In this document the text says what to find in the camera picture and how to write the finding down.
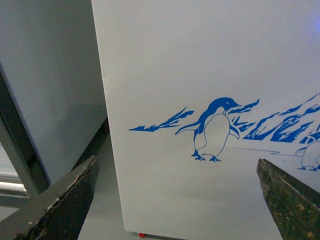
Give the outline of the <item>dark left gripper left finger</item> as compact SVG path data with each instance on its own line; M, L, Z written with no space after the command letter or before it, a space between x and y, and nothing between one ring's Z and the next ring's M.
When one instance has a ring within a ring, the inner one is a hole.
M100 165L92 155L0 222L2 240L76 240L91 207Z

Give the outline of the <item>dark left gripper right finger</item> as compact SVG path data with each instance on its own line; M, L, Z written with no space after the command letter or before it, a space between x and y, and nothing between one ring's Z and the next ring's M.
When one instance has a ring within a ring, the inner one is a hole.
M284 240L320 238L320 193L267 159L256 172L262 195Z

